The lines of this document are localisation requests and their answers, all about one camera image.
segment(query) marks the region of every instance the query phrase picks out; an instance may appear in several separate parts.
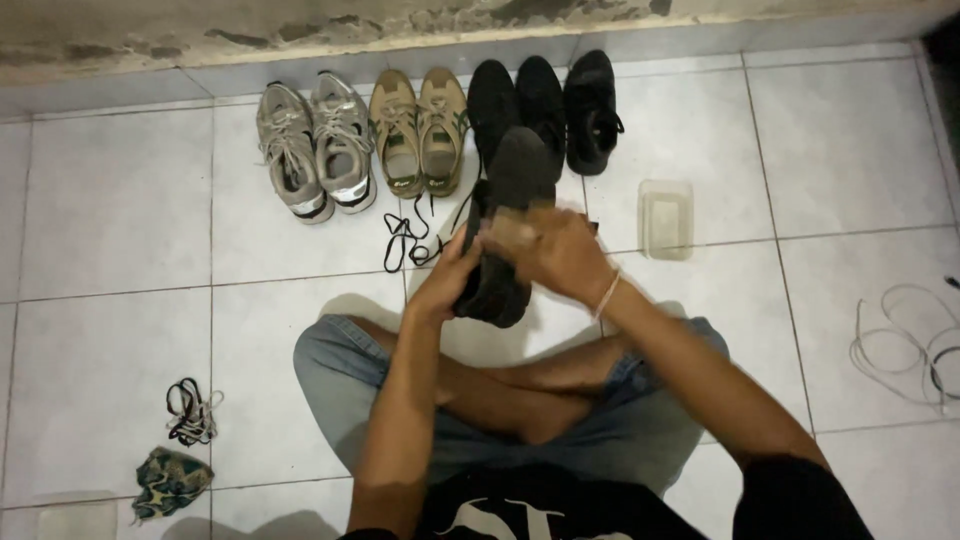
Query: denim shorts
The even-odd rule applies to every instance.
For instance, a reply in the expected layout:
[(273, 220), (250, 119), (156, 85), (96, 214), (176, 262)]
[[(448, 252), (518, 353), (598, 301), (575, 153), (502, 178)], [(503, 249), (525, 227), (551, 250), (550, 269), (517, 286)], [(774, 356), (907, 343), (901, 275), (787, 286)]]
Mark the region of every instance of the denim shorts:
[[(723, 338), (702, 317), (685, 320), (728, 356)], [(390, 356), (342, 315), (324, 315), (300, 336), (294, 366), (303, 395), (327, 442), (354, 471), (373, 400)], [(484, 433), (437, 410), (428, 483), (468, 468), (551, 463), (584, 480), (646, 485), (658, 495), (676, 481), (703, 434), (643, 362), (628, 353), (614, 365), (590, 414), (543, 445), (524, 445)]]

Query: shoe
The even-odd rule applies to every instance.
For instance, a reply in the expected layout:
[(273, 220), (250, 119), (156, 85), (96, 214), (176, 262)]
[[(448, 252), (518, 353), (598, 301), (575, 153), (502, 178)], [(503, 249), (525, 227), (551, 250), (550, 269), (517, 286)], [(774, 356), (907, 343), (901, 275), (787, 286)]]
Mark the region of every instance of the shoe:
[(616, 135), (623, 122), (616, 115), (616, 91), (610, 59), (600, 50), (580, 57), (564, 85), (566, 108), (566, 162), (582, 175), (594, 176), (607, 168)]
[(493, 155), (507, 130), (521, 126), (514, 80), (502, 63), (483, 61), (473, 71), (467, 90), (467, 116), (484, 170), (490, 170)]
[(387, 187), (401, 199), (413, 199), (423, 191), (417, 96), (402, 72), (388, 69), (380, 74), (370, 98), (370, 119)]
[(320, 185), (344, 213), (365, 209), (376, 199), (367, 105), (350, 85), (324, 71), (310, 92), (310, 108)]
[(564, 172), (566, 115), (564, 90), (550, 62), (530, 57), (516, 73), (516, 95), (520, 121), (543, 141), (550, 151), (550, 176), (554, 183)]
[(334, 205), (320, 185), (313, 157), (313, 122), (303, 98), (276, 82), (267, 85), (256, 112), (260, 151), (274, 191), (303, 223), (322, 223)]
[(420, 171), (434, 197), (446, 197), (460, 184), (464, 139), (469, 129), (467, 98), (449, 69), (434, 67), (423, 77), (417, 102)]
[[(489, 179), (477, 181), (473, 189), (463, 253), (472, 245), (482, 221), (493, 218), (499, 207), (528, 209), (534, 201), (553, 204), (556, 187), (548, 172), (551, 159), (540, 136), (529, 128), (514, 126), (504, 134), (487, 171)], [(530, 283), (516, 280), (510, 262), (484, 253), (453, 304), (453, 313), (509, 328), (526, 313), (530, 292)]]

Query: green patterned fabric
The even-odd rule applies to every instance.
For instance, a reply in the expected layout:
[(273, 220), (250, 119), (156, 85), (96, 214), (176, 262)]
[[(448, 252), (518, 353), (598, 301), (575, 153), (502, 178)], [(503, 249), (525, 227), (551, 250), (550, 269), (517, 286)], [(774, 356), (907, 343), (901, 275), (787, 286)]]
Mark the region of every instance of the green patterned fabric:
[(213, 469), (187, 454), (156, 447), (136, 469), (143, 492), (133, 501), (137, 521), (169, 516), (186, 508), (213, 481)]

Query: black suede shoe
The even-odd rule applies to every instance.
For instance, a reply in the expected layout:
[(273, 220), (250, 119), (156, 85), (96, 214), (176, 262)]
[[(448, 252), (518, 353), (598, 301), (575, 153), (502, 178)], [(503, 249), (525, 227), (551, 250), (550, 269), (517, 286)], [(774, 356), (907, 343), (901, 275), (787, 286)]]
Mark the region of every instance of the black suede shoe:
[(564, 172), (566, 115), (564, 90), (550, 62), (530, 57), (516, 74), (516, 95), (520, 120), (543, 141), (550, 151), (550, 176), (554, 183)]
[[(556, 199), (556, 187), (548, 176), (550, 152), (533, 131), (511, 128), (494, 155), (489, 179), (477, 181), (473, 189), (463, 253), (480, 231), (481, 221), (492, 218), (497, 208), (527, 209), (533, 201)], [(530, 283), (518, 282), (510, 262), (485, 252), (453, 304), (453, 313), (509, 328), (523, 318), (529, 303)]]
[(598, 175), (607, 168), (623, 122), (616, 115), (610, 59), (600, 50), (580, 57), (564, 85), (566, 162), (573, 172)]
[(520, 112), (514, 80), (502, 63), (487, 60), (477, 66), (467, 90), (467, 118), (484, 170), (507, 130), (519, 126)]

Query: white sneaker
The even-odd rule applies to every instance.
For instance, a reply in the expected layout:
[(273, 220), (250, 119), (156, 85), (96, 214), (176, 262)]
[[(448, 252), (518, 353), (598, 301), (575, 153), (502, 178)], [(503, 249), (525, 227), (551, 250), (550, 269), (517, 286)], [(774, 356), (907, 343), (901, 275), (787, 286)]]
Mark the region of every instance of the white sneaker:
[(323, 223), (334, 205), (317, 176), (310, 111), (294, 90), (270, 83), (260, 98), (256, 130), (274, 191), (303, 223)]
[(313, 140), (320, 184), (341, 211), (356, 213), (376, 199), (371, 175), (373, 152), (370, 114), (350, 85), (324, 71), (310, 93)]

